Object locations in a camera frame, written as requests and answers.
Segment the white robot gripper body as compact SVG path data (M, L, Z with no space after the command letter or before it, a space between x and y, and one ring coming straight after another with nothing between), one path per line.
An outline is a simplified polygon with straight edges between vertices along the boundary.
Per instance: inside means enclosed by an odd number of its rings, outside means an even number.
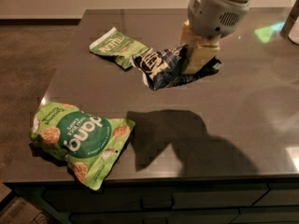
M201 37L232 34L249 12L249 0L190 0L188 20Z

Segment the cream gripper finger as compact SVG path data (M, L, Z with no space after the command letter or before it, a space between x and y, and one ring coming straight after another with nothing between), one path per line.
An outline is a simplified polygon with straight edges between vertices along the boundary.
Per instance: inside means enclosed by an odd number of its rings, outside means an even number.
M220 51L220 37L189 36L186 39L187 55L183 74L195 74Z
M183 23L181 35L180 35L180 45L188 45L189 44L189 31L190 31L190 23L189 21L185 21Z

